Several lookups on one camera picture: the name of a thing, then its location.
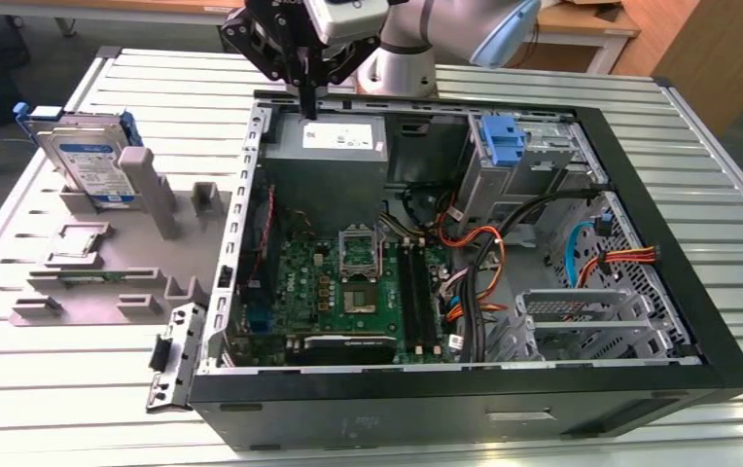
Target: floor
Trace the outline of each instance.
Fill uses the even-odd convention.
[[[61,39],[49,18],[24,18],[22,36],[30,50],[30,63],[14,72],[25,99],[61,105],[70,95],[90,58],[100,46],[120,45],[137,49],[220,52],[216,29],[210,26],[80,20],[77,34]],[[0,128],[0,138],[22,139],[14,125]],[[721,143],[743,168],[743,116]],[[25,167],[32,148],[22,143],[0,143],[0,204]]]

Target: blue hard drive label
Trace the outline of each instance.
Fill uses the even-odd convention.
[[[118,155],[108,144],[60,144],[60,157],[72,178],[96,200],[129,202],[134,198],[124,171],[117,166]]]

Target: metal bracket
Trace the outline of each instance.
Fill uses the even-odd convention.
[[[348,262],[349,247],[346,242],[350,239],[358,238],[361,240],[368,240],[369,243],[369,258],[370,263],[364,265],[356,265]],[[338,233],[338,258],[340,258],[340,278],[346,281],[348,278],[357,274],[362,275],[370,282],[376,282],[378,263],[376,255],[376,231],[370,230],[366,226],[349,226],[346,230]]]
[[[486,337],[486,361],[543,361],[533,333],[531,316],[517,309],[501,313],[498,323]]]
[[[149,368],[154,371],[146,413],[192,411],[186,404],[201,344],[206,309],[186,304],[173,309],[166,331],[156,337]]]

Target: wire bundle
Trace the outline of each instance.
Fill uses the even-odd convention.
[[[289,209],[289,208],[284,208],[284,210],[289,213],[296,215],[302,222],[305,223],[305,230],[292,230],[292,234],[296,234],[297,232],[300,234],[306,234],[310,237],[317,236],[317,234],[314,233],[313,230],[313,225],[310,224],[310,220],[308,220],[308,214],[305,214],[305,211],[300,210],[300,209]]]
[[[575,280],[575,288],[585,286],[590,272],[599,263],[641,263],[653,264],[657,261],[657,252],[653,246],[646,248],[635,248],[631,250],[610,251],[603,256],[597,256],[587,261],[578,271],[578,279]]]
[[[392,232],[394,232],[404,238],[410,238],[412,240],[417,240],[422,236],[422,232],[405,227],[400,223],[397,218],[386,212],[380,212],[380,215],[377,216],[377,220],[385,227],[388,227],[392,230]]]
[[[523,220],[523,218],[533,212],[538,210],[546,203],[557,199],[593,199],[603,191],[610,190],[609,185],[594,184],[589,188],[561,190],[546,195],[541,195],[525,203],[522,203],[518,208],[511,212],[506,219],[501,222],[498,226],[498,235],[502,237],[507,234],[515,225]],[[469,269],[465,275],[461,285],[458,287],[458,297],[461,299],[461,306],[463,317],[466,320],[466,328],[463,341],[469,342],[463,347],[463,353],[461,359],[463,361],[482,362],[485,360],[485,330],[483,330],[483,320],[479,312],[478,296],[474,293],[474,277],[477,274],[478,265],[486,259],[486,255],[493,247],[490,242],[483,242],[477,250],[474,260],[470,262]]]
[[[490,234],[491,236],[494,236],[493,242],[494,242],[494,244],[498,245],[499,256],[498,256],[498,267],[495,268],[495,271],[491,275],[491,280],[489,281],[489,285],[486,286],[486,288],[482,291],[479,291],[475,294],[474,299],[479,303],[478,308],[481,310],[497,311],[498,309],[506,309],[506,307],[502,306],[502,305],[485,304],[483,300],[486,300],[486,298],[491,295],[491,293],[495,290],[495,286],[498,285],[498,278],[501,277],[501,272],[503,270],[503,263],[506,262],[506,250],[505,250],[505,247],[503,247],[503,239],[501,238],[501,234],[498,233],[498,231],[494,227],[485,226],[485,227],[478,227],[478,228],[473,229],[463,236],[463,238],[461,238],[459,240],[453,241],[453,240],[449,240],[448,238],[442,237],[442,233],[438,229],[438,237],[441,238],[442,243],[452,248],[462,248],[469,243],[471,243],[474,241],[474,239],[481,234]],[[467,274],[467,271],[469,271],[469,269],[463,269],[463,271],[458,271],[455,273],[455,276],[458,275],[459,278],[463,278]],[[461,305],[461,303],[457,303],[453,306],[453,308],[449,310],[449,313],[446,313],[446,321],[452,322],[455,319],[458,319],[462,315],[463,315],[463,306]]]

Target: blue cable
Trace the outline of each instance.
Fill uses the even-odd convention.
[[[13,106],[13,121],[17,123],[17,125],[20,126],[22,131],[25,132],[25,135],[28,136],[28,139],[30,140],[33,145],[38,146],[38,142],[36,141],[36,137],[33,136],[33,133],[30,132],[30,130],[28,129],[28,127],[25,125],[25,118],[28,116],[28,110],[30,110],[28,108],[28,104],[25,104],[24,102],[17,103],[17,105]]]
[[[565,275],[567,276],[569,287],[575,286],[575,258],[573,257],[573,250],[575,249],[575,238],[578,237],[578,232],[585,227],[593,227],[590,221],[582,221],[575,224],[569,231],[567,243],[565,244]]]

